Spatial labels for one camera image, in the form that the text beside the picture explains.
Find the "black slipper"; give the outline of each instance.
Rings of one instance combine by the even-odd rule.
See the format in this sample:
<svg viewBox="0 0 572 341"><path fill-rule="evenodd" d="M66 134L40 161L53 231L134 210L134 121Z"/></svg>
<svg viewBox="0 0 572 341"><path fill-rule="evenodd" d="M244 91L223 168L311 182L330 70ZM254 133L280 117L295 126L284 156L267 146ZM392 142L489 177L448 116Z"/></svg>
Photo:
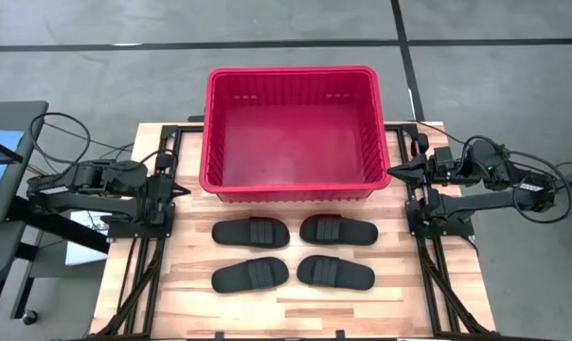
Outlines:
<svg viewBox="0 0 572 341"><path fill-rule="evenodd" d="M305 219L299 234L303 241L315 244L372 245L379 237L379 230L372 223L319 214Z"/></svg>
<svg viewBox="0 0 572 341"><path fill-rule="evenodd" d="M298 280L309 285L368 290L374 285L369 267L328 256L309 256L296 269Z"/></svg>
<svg viewBox="0 0 572 341"><path fill-rule="evenodd" d="M290 233L278 219L251 217L214 224L212 239L224 245L279 248L288 244Z"/></svg>
<svg viewBox="0 0 572 341"><path fill-rule="evenodd" d="M217 293L277 287L288 280L288 267L274 257L247 260L219 269L212 274L212 289Z"/></svg>

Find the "concrete floor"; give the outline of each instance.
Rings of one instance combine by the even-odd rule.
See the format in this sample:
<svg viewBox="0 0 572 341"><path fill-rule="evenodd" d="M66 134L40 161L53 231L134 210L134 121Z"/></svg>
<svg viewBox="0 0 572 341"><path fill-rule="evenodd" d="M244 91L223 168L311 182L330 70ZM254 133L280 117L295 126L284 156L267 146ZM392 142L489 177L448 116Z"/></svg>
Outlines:
<svg viewBox="0 0 572 341"><path fill-rule="evenodd" d="M401 3L409 39L572 38L572 0ZM0 45L311 38L397 39L389 1L0 0ZM411 53L427 120L444 121L461 138L489 135L553 163L572 160L572 45L412 47ZM123 145L133 141L139 122L200 115L214 68L338 64L373 67L385 119L412 118L398 47L6 52L0 100L45 99L51 111L81 119L93 138ZM61 143L53 144L57 138ZM47 127L40 143L63 158L82 146ZM88 156L104 152L92 146ZM32 163L48 171L39 155ZM474 225L498 330L572 340L572 216L537 225L500 210L475 214ZM81 336L100 274L37 281L27 306L43 318L24 327L8 319L24 269L15 262L1 298L0 340Z"/></svg>

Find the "wooden tabletop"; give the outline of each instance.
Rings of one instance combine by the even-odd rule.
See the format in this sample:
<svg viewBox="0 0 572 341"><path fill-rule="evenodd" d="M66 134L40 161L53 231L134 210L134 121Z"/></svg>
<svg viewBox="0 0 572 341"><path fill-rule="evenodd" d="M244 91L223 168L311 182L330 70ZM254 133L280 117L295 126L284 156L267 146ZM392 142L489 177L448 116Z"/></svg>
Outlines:
<svg viewBox="0 0 572 341"><path fill-rule="evenodd" d="M157 149L163 124L168 123L139 125L133 160ZM423 126L419 130L429 136L432 148L448 144L446 137L434 130ZM395 133L386 133L386 137L391 165L399 165ZM334 337L336 330L345 330L347 337L431 335L416 243L408 233L403 210L406 190L402 182L393 179L386 189L375 191L359 202L225 204L204 192L198 183L202 134L185 134L181 146L176 181L190 189L191 195L175 199L177 214L172 236L166 243L153 338L207 338L214 337L214 332L225 332L225 337ZM458 187L440 190L460 195ZM298 237L298 229L305 218L319 213L338 213L372 222L379 228L379 240L371 246L306 244ZM212 241L210 231L216 222L250 216L280 219L290 230L290 244L278 250L263 250ZM476 319L493 329L475 251L459 237L445 237L442 242L453 289ZM131 240L111 245L91 332L104 327L116 312L130 245ZM299 282L296 267L315 254L371 267L376 274L374 287L357 292L310 287ZM212 290L210 277L215 270L269 256L288 265L290 278L285 284L272 290L230 295ZM131 288L135 259L136 251L125 296ZM443 298L439 289L436 292L442 329L447 330ZM139 301L136 332L142 328L145 298L146 293Z"/></svg>

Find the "table leg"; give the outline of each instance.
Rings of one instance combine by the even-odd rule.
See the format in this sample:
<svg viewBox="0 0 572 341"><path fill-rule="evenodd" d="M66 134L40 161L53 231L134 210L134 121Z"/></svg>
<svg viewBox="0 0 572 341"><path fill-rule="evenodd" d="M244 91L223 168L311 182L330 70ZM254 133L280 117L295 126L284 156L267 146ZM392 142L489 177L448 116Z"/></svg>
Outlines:
<svg viewBox="0 0 572 341"><path fill-rule="evenodd" d="M107 237L82 224L59 214L39 214L31 210L27 199L15 196L10 204L9 220L22 221L44 232L52 233L67 241L97 250L109 252Z"/></svg>

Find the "red plastic basket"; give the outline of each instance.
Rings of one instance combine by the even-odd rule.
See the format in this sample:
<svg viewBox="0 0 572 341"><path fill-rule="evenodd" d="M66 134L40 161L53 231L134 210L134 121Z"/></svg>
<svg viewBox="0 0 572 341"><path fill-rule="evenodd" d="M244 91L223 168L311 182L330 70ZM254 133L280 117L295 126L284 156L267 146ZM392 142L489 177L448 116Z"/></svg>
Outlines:
<svg viewBox="0 0 572 341"><path fill-rule="evenodd" d="M365 66L215 70L205 125L200 184L226 202L363 199L390 180Z"/></svg>

